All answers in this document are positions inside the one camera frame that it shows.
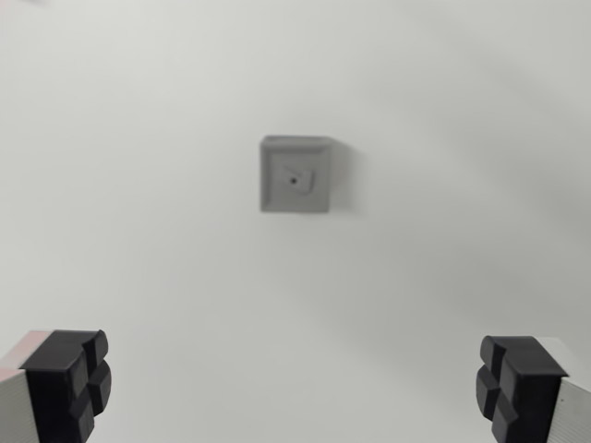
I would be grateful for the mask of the black-tipped silver gripper right finger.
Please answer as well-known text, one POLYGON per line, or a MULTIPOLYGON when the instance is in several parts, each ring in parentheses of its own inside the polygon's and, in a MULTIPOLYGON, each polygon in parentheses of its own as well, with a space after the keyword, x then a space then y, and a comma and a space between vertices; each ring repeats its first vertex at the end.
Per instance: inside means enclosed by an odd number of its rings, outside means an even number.
POLYGON ((476 402, 501 443, 590 440, 590 367, 560 340, 486 336, 476 402))

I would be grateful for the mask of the black-tipped silver gripper left finger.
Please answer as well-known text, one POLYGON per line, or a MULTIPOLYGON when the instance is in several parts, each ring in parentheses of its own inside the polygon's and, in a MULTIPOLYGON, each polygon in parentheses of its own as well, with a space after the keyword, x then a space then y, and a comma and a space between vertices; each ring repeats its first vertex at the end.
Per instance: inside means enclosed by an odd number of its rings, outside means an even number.
POLYGON ((1 358, 1 440, 86 442, 111 394, 102 330, 32 330, 1 358))

